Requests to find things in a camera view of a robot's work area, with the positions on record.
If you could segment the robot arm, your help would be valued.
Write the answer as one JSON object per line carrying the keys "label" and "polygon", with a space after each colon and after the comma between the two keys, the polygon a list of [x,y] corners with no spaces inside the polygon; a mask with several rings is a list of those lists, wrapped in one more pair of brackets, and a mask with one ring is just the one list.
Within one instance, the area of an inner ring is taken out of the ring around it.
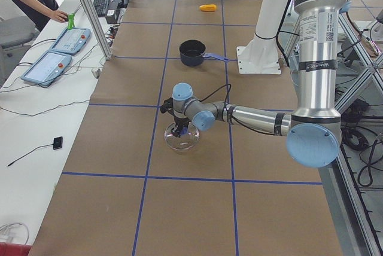
{"label": "robot arm", "polygon": [[238,47],[238,69],[253,74],[257,84],[247,96],[276,103],[291,98],[279,79],[277,41],[289,5],[298,14],[299,61],[297,108],[292,113],[255,109],[227,100],[206,103],[191,85],[176,84],[172,97],[162,105],[174,122],[165,130],[167,144],[186,150],[199,133],[216,121],[238,124],[257,133],[284,136],[292,159],[307,167],[324,167],[339,153],[341,116],[335,109],[338,16],[349,0],[263,0],[254,38]]}

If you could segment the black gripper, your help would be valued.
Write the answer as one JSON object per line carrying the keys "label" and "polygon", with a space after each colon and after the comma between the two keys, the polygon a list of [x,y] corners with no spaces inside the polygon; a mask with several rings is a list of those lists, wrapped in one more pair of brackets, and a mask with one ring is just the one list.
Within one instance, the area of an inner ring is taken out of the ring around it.
{"label": "black gripper", "polygon": [[175,126],[171,128],[171,133],[173,136],[183,136],[187,133],[187,128],[189,126],[189,119],[187,117],[174,117]]}

